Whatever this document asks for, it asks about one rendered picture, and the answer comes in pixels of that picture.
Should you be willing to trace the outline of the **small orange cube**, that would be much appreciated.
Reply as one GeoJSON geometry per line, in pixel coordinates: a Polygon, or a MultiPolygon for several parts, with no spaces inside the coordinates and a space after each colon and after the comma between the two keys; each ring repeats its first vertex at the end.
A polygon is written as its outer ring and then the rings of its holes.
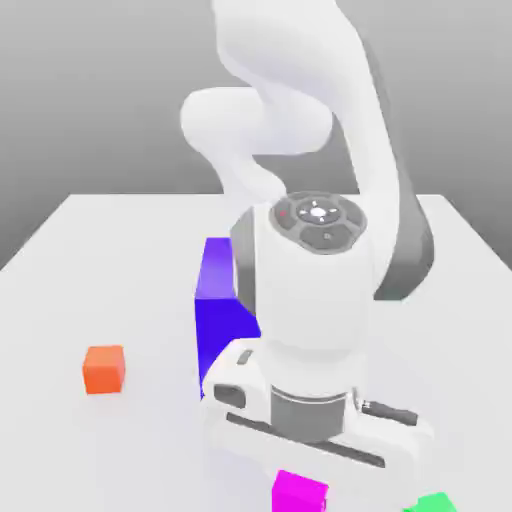
{"type": "Polygon", "coordinates": [[[86,393],[120,393],[125,378],[124,349],[120,345],[88,348],[82,375],[86,393]]]}

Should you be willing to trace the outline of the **small magenta cube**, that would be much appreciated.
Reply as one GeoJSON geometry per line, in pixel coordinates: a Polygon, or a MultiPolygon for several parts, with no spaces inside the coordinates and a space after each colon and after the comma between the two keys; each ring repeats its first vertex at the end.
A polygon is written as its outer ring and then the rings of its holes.
{"type": "Polygon", "coordinates": [[[328,485],[279,470],[272,487],[272,512],[325,512],[328,485]]]}

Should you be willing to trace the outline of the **small green cube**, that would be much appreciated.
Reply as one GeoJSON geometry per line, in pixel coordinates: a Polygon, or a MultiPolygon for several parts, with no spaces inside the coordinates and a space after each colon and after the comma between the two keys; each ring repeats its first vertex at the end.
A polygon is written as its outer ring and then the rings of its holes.
{"type": "Polygon", "coordinates": [[[402,512],[457,512],[457,509],[446,493],[438,492],[419,497],[402,512]]]}

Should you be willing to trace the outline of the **large blue box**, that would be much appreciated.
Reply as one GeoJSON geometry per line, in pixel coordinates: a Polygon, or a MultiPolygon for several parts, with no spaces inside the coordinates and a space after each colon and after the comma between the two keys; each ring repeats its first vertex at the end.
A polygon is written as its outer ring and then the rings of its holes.
{"type": "Polygon", "coordinates": [[[259,338],[256,317],[238,300],[229,237],[209,237],[203,249],[194,298],[200,397],[208,370],[234,339],[259,338]]]}

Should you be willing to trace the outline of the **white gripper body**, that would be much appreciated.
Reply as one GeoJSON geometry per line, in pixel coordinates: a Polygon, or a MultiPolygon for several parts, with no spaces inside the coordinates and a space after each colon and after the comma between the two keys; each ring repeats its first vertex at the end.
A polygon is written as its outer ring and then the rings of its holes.
{"type": "Polygon", "coordinates": [[[250,413],[202,401],[204,427],[213,446],[247,458],[268,472],[286,470],[324,482],[340,500],[358,505],[411,505],[426,487],[434,432],[409,411],[373,416],[365,402],[346,411],[345,431],[319,442],[292,440],[250,413]]]}

